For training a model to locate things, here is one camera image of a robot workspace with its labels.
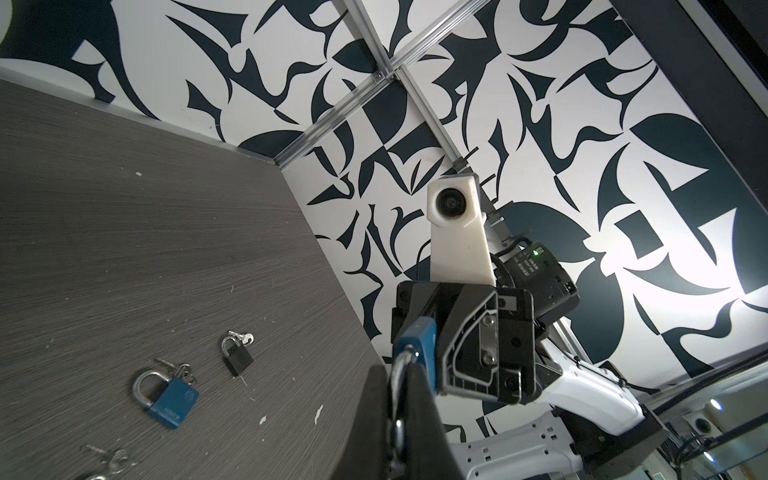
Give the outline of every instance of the camera lens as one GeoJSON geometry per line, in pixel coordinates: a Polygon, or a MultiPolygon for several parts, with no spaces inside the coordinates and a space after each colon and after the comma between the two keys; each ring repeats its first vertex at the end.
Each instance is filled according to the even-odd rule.
{"type": "Polygon", "coordinates": [[[462,192],[446,188],[437,195],[437,209],[446,217],[458,217],[467,210],[467,200],[462,192]]]}

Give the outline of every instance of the padlock shackle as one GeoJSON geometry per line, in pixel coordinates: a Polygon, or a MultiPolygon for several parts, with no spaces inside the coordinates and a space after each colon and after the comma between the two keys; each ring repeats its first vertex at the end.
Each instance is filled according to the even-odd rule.
{"type": "Polygon", "coordinates": [[[227,340],[232,340],[233,342],[235,342],[235,347],[243,346],[243,344],[240,343],[240,341],[235,337],[231,335],[225,336],[224,339],[221,340],[221,352],[224,354],[224,358],[229,358],[230,356],[230,353],[227,351],[227,340]]]}
{"type": "Polygon", "coordinates": [[[143,393],[141,393],[141,383],[150,376],[158,376],[160,377],[160,380],[162,380],[165,383],[170,382],[170,377],[165,375],[162,372],[158,372],[157,370],[147,370],[146,372],[141,373],[136,379],[134,380],[134,385],[132,387],[132,392],[134,394],[134,398],[137,402],[139,402],[144,408],[149,409],[154,402],[149,400],[143,393]]]}

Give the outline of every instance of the padlock body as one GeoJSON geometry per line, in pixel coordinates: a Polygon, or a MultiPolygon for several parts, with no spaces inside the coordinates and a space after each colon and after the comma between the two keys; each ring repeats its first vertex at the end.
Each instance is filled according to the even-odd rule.
{"type": "Polygon", "coordinates": [[[233,350],[228,357],[224,357],[224,360],[227,361],[227,366],[230,367],[230,371],[234,376],[241,374],[253,363],[253,357],[245,346],[242,345],[233,350]]]}
{"type": "Polygon", "coordinates": [[[166,427],[177,429],[189,414],[198,396],[200,393],[197,390],[182,379],[174,377],[147,413],[166,427]]]}

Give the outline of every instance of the black padlock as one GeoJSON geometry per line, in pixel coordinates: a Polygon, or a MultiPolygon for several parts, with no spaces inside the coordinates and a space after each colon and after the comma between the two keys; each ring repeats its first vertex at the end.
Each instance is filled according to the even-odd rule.
{"type": "Polygon", "coordinates": [[[224,340],[221,341],[221,352],[224,354],[224,361],[227,362],[227,366],[230,367],[234,376],[239,376],[253,363],[253,357],[248,353],[248,349],[233,336],[224,337],[224,340]],[[232,340],[235,343],[234,350],[227,350],[227,340],[232,340]]]}

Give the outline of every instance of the patterned wall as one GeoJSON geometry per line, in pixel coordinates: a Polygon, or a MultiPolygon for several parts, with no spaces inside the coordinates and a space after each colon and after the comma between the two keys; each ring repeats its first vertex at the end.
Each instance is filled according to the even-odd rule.
{"type": "MultiPolygon", "coordinates": [[[[452,3],[364,0],[390,54],[452,3]]],[[[0,0],[0,39],[0,67],[267,156],[376,69],[339,0],[0,0]]],[[[577,279],[594,361],[664,386],[766,343],[766,215],[607,0],[492,0],[410,69],[510,229],[577,279]]],[[[284,172],[385,361],[451,171],[395,83],[284,172]]],[[[545,408],[437,401],[454,441],[545,408]]]]}

